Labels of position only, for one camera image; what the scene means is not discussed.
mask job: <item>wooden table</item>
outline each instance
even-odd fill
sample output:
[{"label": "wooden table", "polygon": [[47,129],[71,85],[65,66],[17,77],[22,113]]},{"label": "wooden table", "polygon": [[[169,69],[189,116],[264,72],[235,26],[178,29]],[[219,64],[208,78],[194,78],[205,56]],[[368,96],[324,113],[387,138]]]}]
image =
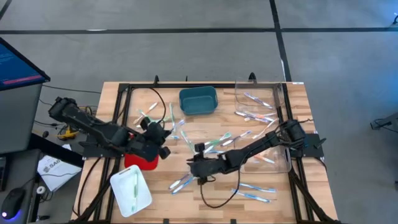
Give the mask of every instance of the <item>wooden table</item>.
[{"label": "wooden table", "polygon": [[[104,83],[97,110],[97,117],[103,121],[111,121],[112,119],[118,85],[118,82]],[[297,120],[312,118],[305,86],[302,83],[287,83],[287,88],[294,118]],[[167,115],[169,115],[169,103],[172,102],[177,121],[185,119],[187,123],[183,129],[194,143],[217,139],[227,131],[232,132],[233,136],[237,136],[248,129],[254,133],[259,133],[264,129],[264,124],[258,121],[246,122],[242,117],[233,114],[235,111],[233,88],[216,89],[218,107],[214,114],[189,117],[185,117],[179,108],[178,93],[181,90],[180,88],[157,88],[156,90],[162,95],[167,105]],[[146,110],[156,101],[159,101],[159,105],[150,113],[150,116],[160,118],[163,113],[163,106],[158,96],[148,89],[134,90],[127,124],[133,127],[132,122],[139,116],[136,110],[138,108]],[[302,126],[307,133],[315,131],[313,122],[303,123]],[[170,127],[171,124],[166,123],[166,128]],[[240,148],[252,141],[252,139],[242,139],[236,143],[235,147]],[[183,140],[168,139],[165,145],[170,148],[172,154],[166,160],[160,161],[156,170],[143,172],[152,194],[152,204],[137,214],[124,218],[121,216],[115,201],[111,223],[162,223],[164,218],[169,218],[170,223],[229,223],[231,219],[237,219],[238,223],[295,223],[289,179],[286,173],[241,175],[241,182],[277,189],[277,193],[272,194],[241,188],[243,192],[274,199],[269,204],[236,195],[224,207],[208,208],[201,199],[199,186],[194,183],[185,187],[177,195],[171,195],[168,187],[187,173],[186,159],[192,157],[192,152]],[[81,185],[94,161],[95,159],[88,159],[85,162],[78,192],[80,192]],[[97,194],[103,161],[104,159],[99,161],[87,181],[81,203],[82,210],[89,205],[92,198]],[[303,163],[310,193],[327,215],[337,219],[325,168],[315,159],[304,158]],[[123,169],[124,162],[122,161],[120,170]],[[215,175],[216,182],[207,183],[203,187],[206,201],[212,205],[224,202],[231,195],[231,188],[236,188],[237,175],[237,172],[228,175]],[[105,218],[108,194],[104,196],[100,219]],[[75,208],[77,207],[77,199],[78,195],[76,196]],[[303,219],[306,219],[301,194],[299,194],[299,199]]]}]

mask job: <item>gray concrete floor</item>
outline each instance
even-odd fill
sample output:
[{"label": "gray concrete floor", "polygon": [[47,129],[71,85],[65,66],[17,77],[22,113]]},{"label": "gray concrete floor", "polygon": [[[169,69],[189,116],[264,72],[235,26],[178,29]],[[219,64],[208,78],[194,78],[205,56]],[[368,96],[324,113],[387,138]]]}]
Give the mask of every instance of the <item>gray concrete floor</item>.
[{"label": "gray concrete floor", "polygon": [[[276,0],[282,28],[388,27],[395,1]],[[13,0],[0,30],[273,27],[260,0]],[[274,33],[2,35],[52,77],[52,86],[100,91],[105,81],[226,80],[255,72],[284,81]],[[396,133],[369,122],[398,110],[398,32],[284,33],[293,81],[305,82],[340,220],[396,223]],[[41,99],[99,95],[44,88]],[[52,122],[40,104],[37,120]],[[39,131],[45,130],[35,126]],[[67,222],[79,177],[40,212]]]}]

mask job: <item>white paper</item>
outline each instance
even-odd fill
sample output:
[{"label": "white paper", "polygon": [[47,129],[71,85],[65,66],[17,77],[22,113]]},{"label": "white paper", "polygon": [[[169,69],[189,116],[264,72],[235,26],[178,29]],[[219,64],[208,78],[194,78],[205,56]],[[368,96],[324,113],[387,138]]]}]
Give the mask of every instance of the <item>white paper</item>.
[{"label": "white paper", "polygon": [[[69,149],[69,144],[64,144],[62,147]],[[63,174],[75,174],[80,172],[81,168],[62,162],[51,156],[44,156],[43,159],[39,161],[37,166],[37,172],[42,176],[43,181],[47,185],[50,191],[54,192],[58,190],[64,183],[68,182],[74,175],[64,175],[62,177],[54,177],[45,174],[52,175],[63,175]]]}]

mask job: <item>monitor screen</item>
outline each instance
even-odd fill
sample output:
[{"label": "monitor screen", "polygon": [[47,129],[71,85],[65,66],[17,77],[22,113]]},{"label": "monitor screen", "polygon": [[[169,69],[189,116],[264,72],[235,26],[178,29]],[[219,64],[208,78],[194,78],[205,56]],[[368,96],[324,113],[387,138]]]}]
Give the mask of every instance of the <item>monitor screen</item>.
[{"label": "monitor screen", "polygon": [[0,91],[46,82],[47,76],[13,49],[4,40],[0,42]]}]

